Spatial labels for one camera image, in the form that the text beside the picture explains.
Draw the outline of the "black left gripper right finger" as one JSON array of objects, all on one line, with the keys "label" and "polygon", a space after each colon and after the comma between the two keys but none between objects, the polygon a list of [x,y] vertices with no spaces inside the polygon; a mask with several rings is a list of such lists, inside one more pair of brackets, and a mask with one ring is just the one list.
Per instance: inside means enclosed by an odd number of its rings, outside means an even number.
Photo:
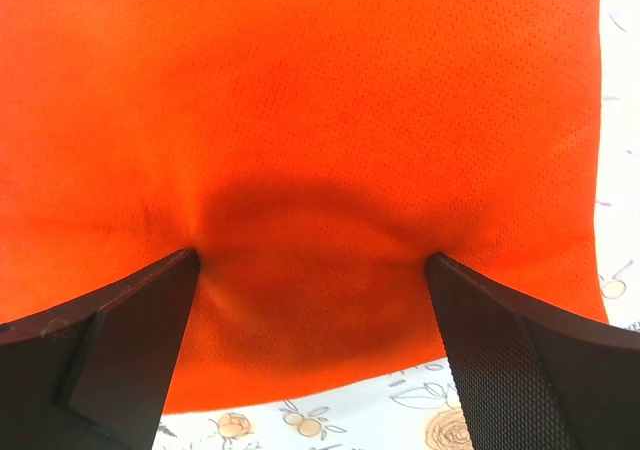
[{"label": "black left gripper right finger", "polygon": [[443,254],[427,259],[425,277],[474,448],[638,448],[638,333]]}]

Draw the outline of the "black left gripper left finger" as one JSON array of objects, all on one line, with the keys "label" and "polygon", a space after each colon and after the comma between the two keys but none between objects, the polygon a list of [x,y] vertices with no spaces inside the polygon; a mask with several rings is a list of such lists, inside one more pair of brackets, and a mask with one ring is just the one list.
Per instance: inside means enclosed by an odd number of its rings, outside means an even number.
[{"label": "black left gripper left finger", "polygon": [[199,273],[180,250],[2,324],[2,448],[151,448]]}]

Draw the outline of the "orange t-shirt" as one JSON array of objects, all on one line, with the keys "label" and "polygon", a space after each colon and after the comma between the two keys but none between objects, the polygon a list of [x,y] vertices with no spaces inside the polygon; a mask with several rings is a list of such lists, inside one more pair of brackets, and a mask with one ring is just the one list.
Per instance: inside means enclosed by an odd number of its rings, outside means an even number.
[{"label": "orange t-shirt", "polygon": [[1,317],[202,261],[166,408],[443,355],[444,253],[604,321],[599,0],[1,0]]}]

